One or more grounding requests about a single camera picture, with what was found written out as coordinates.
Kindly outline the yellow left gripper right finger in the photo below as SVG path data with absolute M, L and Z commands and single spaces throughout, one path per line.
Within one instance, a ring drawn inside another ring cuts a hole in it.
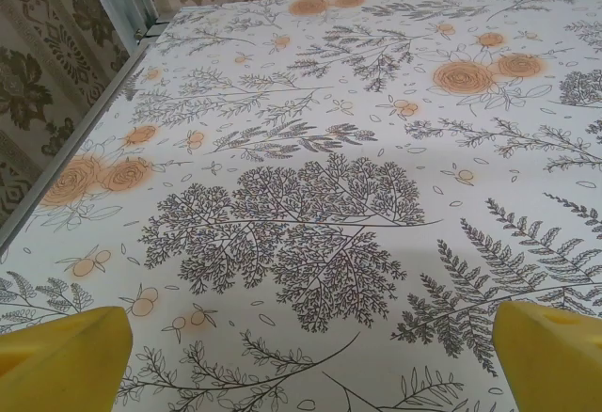
M 518 412 L 602 412 L 602 319 L 507 301 L 493 343 Z

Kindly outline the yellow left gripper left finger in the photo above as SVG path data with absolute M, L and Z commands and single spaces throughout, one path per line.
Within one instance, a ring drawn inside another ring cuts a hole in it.
M 132 347 L 121 307 L 0 335 L 0 412 L 111 412 Z

